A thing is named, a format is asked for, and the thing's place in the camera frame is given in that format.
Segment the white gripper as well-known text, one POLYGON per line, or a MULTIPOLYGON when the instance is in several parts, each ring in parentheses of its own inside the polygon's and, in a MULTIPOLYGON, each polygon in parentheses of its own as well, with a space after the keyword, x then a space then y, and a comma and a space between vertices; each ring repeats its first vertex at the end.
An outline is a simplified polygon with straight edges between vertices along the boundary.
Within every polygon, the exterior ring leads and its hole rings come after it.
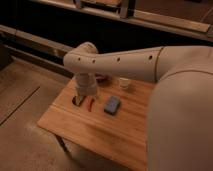
POLYGON ((83 96, 92 95, 93 102, 98 100, 97 94, 97 82, 94 74, 76 74, 76 91, 80 96, 76 96, 76 105, 80 106, 83 102, 83 96))

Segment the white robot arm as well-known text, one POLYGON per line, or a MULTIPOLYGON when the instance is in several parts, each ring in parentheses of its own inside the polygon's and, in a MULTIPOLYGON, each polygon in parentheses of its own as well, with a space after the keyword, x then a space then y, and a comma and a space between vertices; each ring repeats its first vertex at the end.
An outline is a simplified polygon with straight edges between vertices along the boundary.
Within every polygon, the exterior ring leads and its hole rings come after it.
POLYGON ((77 91, 93 73, 154 82, 147 114, 148 171, 213 171, 213 46, 161 46, 99 54, 85 42, 64 66, 77 91))

